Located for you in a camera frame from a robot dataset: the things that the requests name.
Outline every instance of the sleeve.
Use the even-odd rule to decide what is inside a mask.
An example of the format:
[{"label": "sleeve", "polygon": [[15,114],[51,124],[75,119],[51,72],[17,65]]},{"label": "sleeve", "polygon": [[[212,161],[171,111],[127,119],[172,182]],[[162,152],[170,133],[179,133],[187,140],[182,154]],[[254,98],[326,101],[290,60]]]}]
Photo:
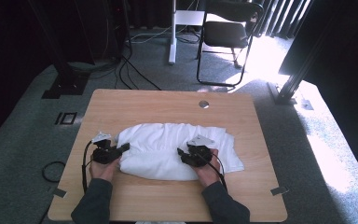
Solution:
[{"label": "sleeve", "polygon": [[109,223],[109,204],[112,197],[112,184],[103,179],[91,179],[86,194],[72,212],[76,224]]},{"label": "sleeve", "polygon": [[234,201],[220,182],[208,186],[202,192],[202,196],[209,207],[213,224],[250,222],[249,209]]}]

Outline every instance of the gray carpet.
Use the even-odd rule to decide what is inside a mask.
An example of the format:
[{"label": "gray carpet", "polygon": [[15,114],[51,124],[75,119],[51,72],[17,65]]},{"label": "gray carpet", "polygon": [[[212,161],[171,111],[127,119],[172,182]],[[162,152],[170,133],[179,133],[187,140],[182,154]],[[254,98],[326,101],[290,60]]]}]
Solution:
[{"label": "gray carpet", "polygon": [[[174,66],[168,65],[168,50],[164,38],[133,44],[130,62],[165,91],[235,91],[254,97],[278,181],[290,189],[283,195],[288,212],[283,223],[358,223],[358,164],[316,87],[305,83],[296,94],[298,101],[309,99],[314,110],[275,105],[267,82],[279,76],[253,72],[235,90],[202,86],[195,79],[197,45],[178,42]],[[209,78],[224,81],[240,72],[220,58],[205,60]],[[130,84],[126,69],[121,74]],[[116,84],[117,68],[92,73],[83,95],[42,100],[56,75],[50,66],[37,76],[0,129],[0,223],[56,223],[44,217],[53,197],[48,191],[57,184],[42,177],[43,167],[67,160],[94,90],[127,89],[120,80]],[[155,89],[131,68],[130,78],[139,89]],[[60,113],[75,112],[73,125],[56,124]],[[59,178],[62,168],[51,168],[48,174]]]}]

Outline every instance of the black chair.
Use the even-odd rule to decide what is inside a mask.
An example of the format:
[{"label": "black chair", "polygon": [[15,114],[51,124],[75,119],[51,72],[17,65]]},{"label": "black chair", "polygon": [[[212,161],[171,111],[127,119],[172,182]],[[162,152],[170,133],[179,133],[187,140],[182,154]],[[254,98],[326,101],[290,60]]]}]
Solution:
[{"label": "black chair", "polygon": [[[197,53],[197,81],[205,85],[235,87],[240,84],[245,71],[246,61],[248,60],[249,51],[252,46],[253,34],[257,24],[263,17],[263,7],[257,3],[248,2],[228,2],[228,1],[213,1],[205,10],[203,19],[199,50]],[[208,16],[216,15],[225,21],[210,21]],[[216,51],[203,50],[203,44],[210,47],[230,48],[234,57],[234,64],[238,65],[237,56],[234,49],[247,48],[245,62],[242,66],[241,78],[235,84],[220,83],[212,81],[203,81],[200,78],[200,62],[202,52],[222,53]]]}]

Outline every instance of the hand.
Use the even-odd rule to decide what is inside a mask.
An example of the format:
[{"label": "hand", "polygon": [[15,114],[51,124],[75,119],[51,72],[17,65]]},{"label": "hand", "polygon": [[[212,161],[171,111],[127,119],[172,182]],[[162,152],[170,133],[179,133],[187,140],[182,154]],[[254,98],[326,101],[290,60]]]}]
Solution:
[{"label": "hand", "polygon": [[117,169],[116,167],[120,159],[121,157],[107,164],[101,164],[96,161],[92,161],[91,165],[89,166],[89,173],[91,174],[91,178],[100,178],[112,182],[115,175],[115,170]]},{"label": "hand", "polygon": [[[217,154],[219,153],[219,150],[211,149],[211,152],[214,154],[214,156],[212,156],[210,163],[212,166],[214,166],[214,168],[216,168],[217,171],[220,172],[220,163],[217,161]],[[202,167],[192,166],[191,168],[193,168],[193,170],[196,172],[201,185],[205,188],[217,181],[220,181],[219,175],[209,164],[206,164]]]}]

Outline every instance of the folded white cloth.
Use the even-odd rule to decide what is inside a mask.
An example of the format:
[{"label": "folded white cloth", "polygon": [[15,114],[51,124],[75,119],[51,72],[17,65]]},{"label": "folded white cloth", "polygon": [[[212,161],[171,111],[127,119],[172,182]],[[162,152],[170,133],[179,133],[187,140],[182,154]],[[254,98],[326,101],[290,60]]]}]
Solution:
[{"label": "folded white cloth", "polygon": [[234,150],[234,136],[226,133],[226,129],[184,123],[145,123],[119,133],[115,138],[117,146],[131,145],[121,157],[120,170],[148,179],[195,180],[197,175],[182,163],[177,148],[187,151],[186,142],[198,135],[214,140],[206,147],[219,149],[225,173],[244,170]]}]

